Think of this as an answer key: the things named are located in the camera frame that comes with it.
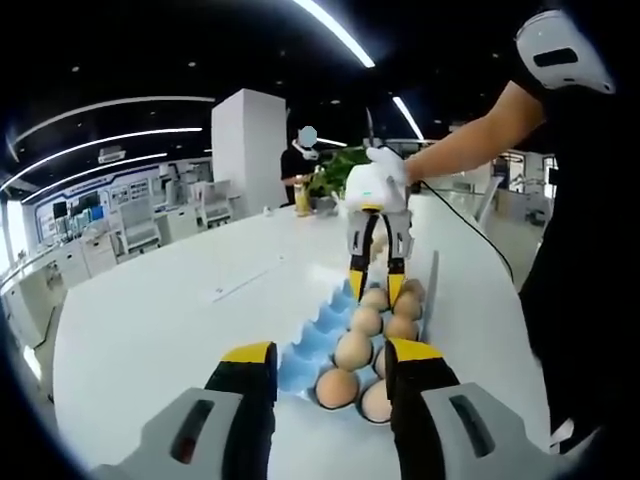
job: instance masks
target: table surface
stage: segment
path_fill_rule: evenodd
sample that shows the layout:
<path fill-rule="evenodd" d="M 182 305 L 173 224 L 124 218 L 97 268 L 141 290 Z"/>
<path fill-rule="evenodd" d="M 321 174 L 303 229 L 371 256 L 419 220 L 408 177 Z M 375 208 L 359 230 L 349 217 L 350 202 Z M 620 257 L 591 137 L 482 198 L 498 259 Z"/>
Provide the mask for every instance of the table surface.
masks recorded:
<path fill-rule="evenodd" d="M 542 374 L 528 345 L 518 296 L 492 248 L 438 199 L 414 196 L 408 264 L 440 275 L 429 327 L 462 382 L 476 382 L 549 439 Z M 142 426 L 189 387 L 205 384 L 228 350 L 300 337 L 346 278 L 341 218 L 256 216 L 168 245 L 73 288 L 54 357 L 63 440 L 82 465 L 118 463 Z M 269 478 L 400 478 L 388 427 L 332 415 L 281 395 Z"/>

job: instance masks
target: person's arm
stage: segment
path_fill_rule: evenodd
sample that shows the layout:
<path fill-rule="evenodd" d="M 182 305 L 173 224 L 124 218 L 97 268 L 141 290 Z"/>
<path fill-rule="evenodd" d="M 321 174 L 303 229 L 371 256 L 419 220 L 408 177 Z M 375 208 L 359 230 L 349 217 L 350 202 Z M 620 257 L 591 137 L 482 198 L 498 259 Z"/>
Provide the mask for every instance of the person's arm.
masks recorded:
<path fill-rule="evenodd" d="M 290 150 L 285 150 L 280 157 L 280 179 L 287 187 L 292 187 L 298 183 L 297 176 L 300 171 L 297 168 L 297 158 Z M 311 175 L 302 175 L 303 181 L 307 182 Z"/>
<path fill-rule="evenodd" d="M 544 121 L 542 104 L 509 82 L 484 117 L 412 155 L 405 162 L 408 181 L 473 170 L 516 146 Z"/>

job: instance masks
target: white pillar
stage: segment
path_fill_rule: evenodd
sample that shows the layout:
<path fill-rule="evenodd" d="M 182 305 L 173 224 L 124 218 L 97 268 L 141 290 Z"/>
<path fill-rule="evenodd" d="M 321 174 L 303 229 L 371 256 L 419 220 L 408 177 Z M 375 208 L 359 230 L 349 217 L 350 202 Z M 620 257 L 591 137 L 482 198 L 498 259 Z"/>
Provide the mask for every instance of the white pillar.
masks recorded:
<path fill-rule="evenodd" d="M 213 178 L 231 180 L 247 216 L 286 203 L 280 156 L 287 148 L 282 98 L 240 90 L 211 112 Z"/>

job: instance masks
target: person in background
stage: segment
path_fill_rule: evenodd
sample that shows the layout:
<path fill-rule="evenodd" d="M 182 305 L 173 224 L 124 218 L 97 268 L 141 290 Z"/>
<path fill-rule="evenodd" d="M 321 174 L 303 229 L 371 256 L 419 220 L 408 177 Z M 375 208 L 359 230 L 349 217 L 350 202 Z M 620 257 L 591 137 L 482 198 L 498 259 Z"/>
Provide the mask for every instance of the person in background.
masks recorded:
<path fill-rule="evenodd" d="M 298 131 L 298 137 L 291 142 L 289 148 L 282 152 L 280 157 L 280 178 L 287 191 L 287 205 L 295 203 L 293 186 L 299 181 L 297 179 L 298 175 L 302 176 L 303 182 L 310 181 L 311 174 L 318 164 L 318 152 L 313 148 L 306 148 L 301 145 L 300 132 Z"/>

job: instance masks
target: green plant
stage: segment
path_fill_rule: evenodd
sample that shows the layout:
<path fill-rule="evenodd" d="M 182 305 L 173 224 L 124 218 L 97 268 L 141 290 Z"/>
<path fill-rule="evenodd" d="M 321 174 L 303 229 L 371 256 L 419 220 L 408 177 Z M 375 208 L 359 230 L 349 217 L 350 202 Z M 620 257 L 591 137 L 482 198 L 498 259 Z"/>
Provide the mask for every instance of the green plant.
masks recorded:
<path fill-rule="evenodd" d="M 318 196 L 331 195 L 335 192 L 340 198 L 344 195 L 344 187 L 351 169 L 356 165 L 370 163 L 362 147 L 345 148 L 333 154 L 331 159 L 321 164 L 321 169 L 313 174 L 310 190 Z"/>

